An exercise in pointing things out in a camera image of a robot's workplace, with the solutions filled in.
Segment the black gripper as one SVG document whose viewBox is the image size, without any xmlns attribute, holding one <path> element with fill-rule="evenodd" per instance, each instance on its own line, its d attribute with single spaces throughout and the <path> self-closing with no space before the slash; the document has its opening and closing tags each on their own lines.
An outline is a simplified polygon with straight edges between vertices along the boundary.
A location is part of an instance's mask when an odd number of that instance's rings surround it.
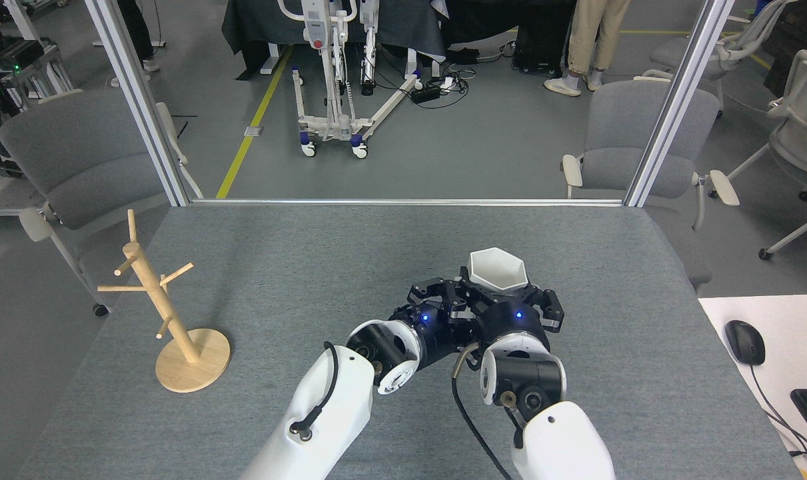
<svg viewBox="0 0 807 480">
<path fill-rule="evenodd" d="M 492 294 L 470 280 L 467 268 L 459 269 L 458 297 L 476 317 L 476 337 L 491 345 L 502 335 L 527 332 L 550 347 L 544 330 L 559 332 L 564 322 L 562 308 L 554 291 L 521 291 L 522 301 L 494 303 Z"/>
<path fill-rule="evenodd" d="M 433 297 L 442 304 L 424 303 Z M 452 322 L 444 309 L 467 307 L 469 295 L 462 279 L 428 279 L 412 285 L 410 303 L 395 308 L 393 319 L 403 320 L 415 331 L 420 347 L 419 367 L 428 367 L 475 341 L 471 324 L 466 320 Z"/>
</svg>

